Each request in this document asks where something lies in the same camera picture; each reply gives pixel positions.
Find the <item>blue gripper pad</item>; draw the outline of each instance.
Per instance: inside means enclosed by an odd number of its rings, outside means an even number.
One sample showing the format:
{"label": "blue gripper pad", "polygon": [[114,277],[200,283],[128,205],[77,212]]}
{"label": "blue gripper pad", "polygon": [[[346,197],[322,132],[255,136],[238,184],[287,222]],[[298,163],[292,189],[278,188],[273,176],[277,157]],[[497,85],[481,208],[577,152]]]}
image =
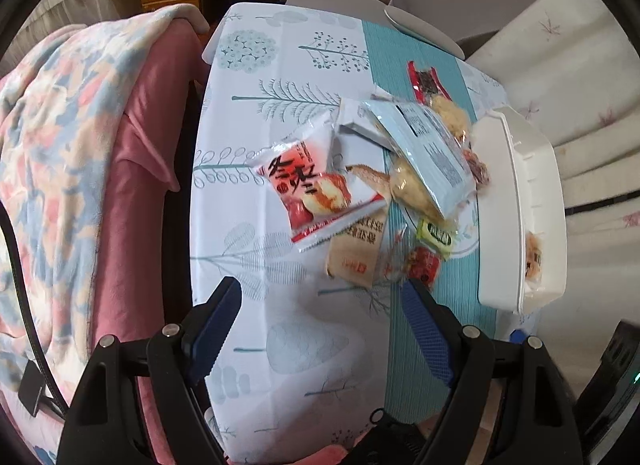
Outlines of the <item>blue gripper pad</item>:
{"label": "blue gripper pad", "polygon": [[194,307],[194,310],[202,308],[202,312],[207,314],[207,317],[197,318],[198,316],[195,316],[196,325],[201,325],[201,327],[193,336],[193,340],[188,345],[183,345],[190,360],[186,374],[192,385],[197,384],[210,374],[222,345],[225,343],[226,336],[240,311],[241,304],[240,283],[232,277],[225,277],[206,304]]}
{"label": "blue gripper pad", "polygon": [[451,361],[451,351],[444,335],[422,303],[418,291],[411,281],[404,282],[401,291],[402,311],[409,321],[422,356],[434,377],[451,387],[455,372]]}

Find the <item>light blue package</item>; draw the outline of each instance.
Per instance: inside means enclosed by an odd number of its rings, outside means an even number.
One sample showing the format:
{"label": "light blue package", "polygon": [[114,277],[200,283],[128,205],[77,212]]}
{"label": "light blue package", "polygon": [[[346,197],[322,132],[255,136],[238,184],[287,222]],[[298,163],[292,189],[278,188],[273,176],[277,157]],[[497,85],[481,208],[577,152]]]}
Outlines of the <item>light blue package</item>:
{"label": "light blue package", "polygon": [[442,119],[413,102],[365,102],[417,172],[443,217],[454,216],[458,204],[476,189],[462,150]]}

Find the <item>red and white snack package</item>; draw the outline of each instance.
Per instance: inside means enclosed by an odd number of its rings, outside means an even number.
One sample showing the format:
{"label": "red and white snack package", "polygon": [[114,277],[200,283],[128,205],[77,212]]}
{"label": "red and white snack package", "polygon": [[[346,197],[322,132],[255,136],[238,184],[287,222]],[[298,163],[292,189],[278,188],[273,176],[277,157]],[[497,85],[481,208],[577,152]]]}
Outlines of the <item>red and white snack package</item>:
{"label": "red and white snack package", "polygon": [[335,120],[329,112],[305,122],[255,156],[289,213],[291,241],[303,251],[385,206],[385,198],[354,174],[331,167]]}

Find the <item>metal screw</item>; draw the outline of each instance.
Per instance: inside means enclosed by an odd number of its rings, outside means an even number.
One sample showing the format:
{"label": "metal screw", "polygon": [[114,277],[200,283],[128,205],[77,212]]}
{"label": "metal screw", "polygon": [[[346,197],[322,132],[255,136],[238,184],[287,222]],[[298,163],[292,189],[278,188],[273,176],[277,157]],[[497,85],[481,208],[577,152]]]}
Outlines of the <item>metal screw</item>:
{"label": "metal screw", "polygon": [[480,336],[480,330],[469,324],[462,329],[462,334],[469,339],[477,339]]}
{"label": "metal screw", "polygon": [[527,343],[529,344],[529,346],[531,346],[534,350],[539,350],[540,348],[542,348],[542,340],[540,340],[538,337],[535,336],[531,336],[527,339]]}
{"label": "metal screw", "polygon": [[104,335],[103,337],[100,337],[98,344],[103,348],[108,348],[114,342],[116,342],[116,337],[114,337],[113,335]]}
{"label": "metal screw", "polygon": [[177,324],[167,324],[164,328],[162,328],[162,335],[165,337],[173,337],[180,333],[180,326]]}

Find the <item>white box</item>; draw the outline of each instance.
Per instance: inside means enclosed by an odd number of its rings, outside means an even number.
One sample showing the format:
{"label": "white box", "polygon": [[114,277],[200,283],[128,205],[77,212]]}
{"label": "white box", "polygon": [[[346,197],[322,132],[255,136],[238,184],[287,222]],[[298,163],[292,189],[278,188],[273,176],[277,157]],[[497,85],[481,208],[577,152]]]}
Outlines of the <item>white box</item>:
{"label": "white box", "polygon": [[[513,108],[490,111],[472,130],[472,148],[491,183],[478,195],[479,301],[528,314],[562,296],[566,286],[566,226],[554,150]],[[541,281],[524,278],[525,236],[542,249]]]}

